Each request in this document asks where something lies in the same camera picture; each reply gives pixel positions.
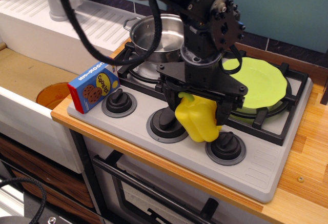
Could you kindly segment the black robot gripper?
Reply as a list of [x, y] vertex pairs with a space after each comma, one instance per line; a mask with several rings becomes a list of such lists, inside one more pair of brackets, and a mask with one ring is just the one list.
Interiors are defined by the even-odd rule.
[[202, 59], [186, 47], [181, 48], [182, 61], [162, 63], [157, 67], [161, 92], [168, 104], [160, 115], [161, 129], [168, 129], [177, 122], [175, 110], [182, 91], [215, 101], [217, 126], [224, 125], [233, 110], [243, 107], [248, 89], [231, 77], [241, 69], [242, 55], [236, 47], [230, 47], [230, 51], [237, 58], [237, 67], [232, 70], [223, 68], [223, 52]]

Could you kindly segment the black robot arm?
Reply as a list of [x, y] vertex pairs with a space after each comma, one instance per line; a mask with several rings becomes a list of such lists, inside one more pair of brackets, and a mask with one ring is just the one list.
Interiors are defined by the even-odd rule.
[[157, 67], [158, 86], [172, 110], [177, 108], [178, 92], [187, 92], [217, 103], [216, 122], [223, 125], [231, 112], [242, 107], [247, 87], [233, 74], [238, 65], [225, 70], [222, 57], [230, 49], [237, 60], [242, 57], [235, 43], [243, 38], [244, 24], [233, 0], [160, 0], [175, 10], [182, 22], [184, 42], [181, 61]]

